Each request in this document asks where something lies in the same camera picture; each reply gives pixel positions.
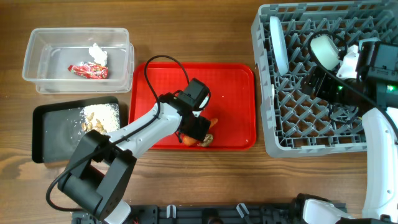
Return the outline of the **orange carrot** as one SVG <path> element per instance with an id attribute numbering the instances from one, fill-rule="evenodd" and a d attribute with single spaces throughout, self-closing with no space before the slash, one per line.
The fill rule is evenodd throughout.
<path id="1" fill-rule="evenodd" d="M 182 142 L 184 143 L 184 145 L 186 146 L 193 146 L 193 145 L 198 145 L 200 142 L 199 140 L 193 139 L 189 136 L 184 136 L 182 138 Z"/>

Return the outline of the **green bowl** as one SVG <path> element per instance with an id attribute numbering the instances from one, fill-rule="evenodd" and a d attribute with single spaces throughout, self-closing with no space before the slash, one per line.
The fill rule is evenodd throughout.
<path id="1" fill-rule="evenodd" d="M 314 38 L 310 46 L 318 61 L 326 69 L 333 70 L 339 64 L 339 51 L 334 42 L 327 35 Z"/>

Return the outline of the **light blue plate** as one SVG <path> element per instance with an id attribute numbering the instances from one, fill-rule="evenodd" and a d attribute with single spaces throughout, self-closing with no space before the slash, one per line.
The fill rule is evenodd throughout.
<path id="1" fill-rule="evenodd" d="M 280 19 L 276 16 L 270 16 L 269 27 L 277 68 L 281 75 L 285 75 L 289 69 L 289 61 Z"/>

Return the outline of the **rice food leftovers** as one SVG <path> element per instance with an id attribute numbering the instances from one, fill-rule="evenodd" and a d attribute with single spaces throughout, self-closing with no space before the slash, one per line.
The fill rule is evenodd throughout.
<path id="1" fill-rule="evenodd" d="M 119 105 L 116 103 L 89 105 L 81 110 L 80 115 L 81 130 L 85 133 L 95 130 L 108 134 L 121 127 Z"/>

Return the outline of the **white tissue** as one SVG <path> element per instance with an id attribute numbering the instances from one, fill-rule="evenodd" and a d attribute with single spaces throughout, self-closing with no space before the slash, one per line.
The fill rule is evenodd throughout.
<path id="1" fill-rule="evenodd" d="M 103 67 L 106 66 L 108 61 L 108 53 L 107 51 L 103 51 L 97 43 L 94 43 L 88 49 L 89 54 L 93 57 L 94 63 L 97 63 Z"/>

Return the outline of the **red candy wrapper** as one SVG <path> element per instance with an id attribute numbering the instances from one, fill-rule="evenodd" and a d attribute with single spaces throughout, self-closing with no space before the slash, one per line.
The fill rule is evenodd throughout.
<path id="1" fill-rule="evenodd" d="M 86 79 L 103 80 L 108 78 L 108 67 L 93 62 L 81 62 L 78 65 L 70 65 L 68 71 Z"/>

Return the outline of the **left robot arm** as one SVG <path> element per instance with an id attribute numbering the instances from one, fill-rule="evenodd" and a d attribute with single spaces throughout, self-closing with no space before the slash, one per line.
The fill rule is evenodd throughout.
<path id="1" fill-rule="evenodd" d="M 145 115 L 117 131 L 86 133 L 51 187 L 99 221 L 125 222 L 131 207 L 123 196 L 137 159 L 176 132 L 203 140 L 210 121 L 200 113 L 209 100 L 209 94 L 167 93 Z"/>

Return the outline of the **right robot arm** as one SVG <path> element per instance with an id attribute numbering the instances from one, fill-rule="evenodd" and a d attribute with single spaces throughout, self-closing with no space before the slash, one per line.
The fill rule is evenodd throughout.
<path id="1" fill-rule="evenodd" d="M 381 72 L 364 72 L 358 78 L 342 80 L 314 67 L 301 86 L 308 95 L 358 109 L 368 166 L 362 216 L 397 222 L 397 79 Z"/>

